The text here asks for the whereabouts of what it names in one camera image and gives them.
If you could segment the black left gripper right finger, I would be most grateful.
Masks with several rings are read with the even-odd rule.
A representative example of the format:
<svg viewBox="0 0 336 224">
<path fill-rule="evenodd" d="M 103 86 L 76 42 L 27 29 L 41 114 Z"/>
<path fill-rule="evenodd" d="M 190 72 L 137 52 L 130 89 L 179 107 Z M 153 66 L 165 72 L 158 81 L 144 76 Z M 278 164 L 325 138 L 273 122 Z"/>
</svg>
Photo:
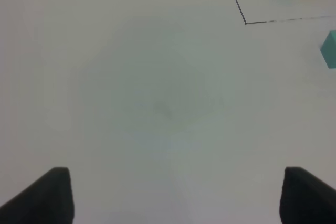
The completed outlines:
<svg viewBox="0 0 336 224">
<path fill-rule="evenodd" d="M 279 215 L 284 224 L 335 224 L 335 189 L 301 167 L 286 167 Z"/>
</svg>

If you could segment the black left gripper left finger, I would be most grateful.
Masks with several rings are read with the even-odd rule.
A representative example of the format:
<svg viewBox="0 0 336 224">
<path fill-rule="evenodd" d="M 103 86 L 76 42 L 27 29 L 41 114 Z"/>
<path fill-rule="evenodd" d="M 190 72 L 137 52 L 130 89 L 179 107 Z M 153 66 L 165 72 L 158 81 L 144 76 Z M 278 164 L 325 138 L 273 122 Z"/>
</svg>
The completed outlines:
<svg viewBox="0 0 336 224">
<path fill-rule="evenodd" d="M 1 206 L 1 223 L 73 223 L 70 171 L 54 167 Z"/>
</svg>

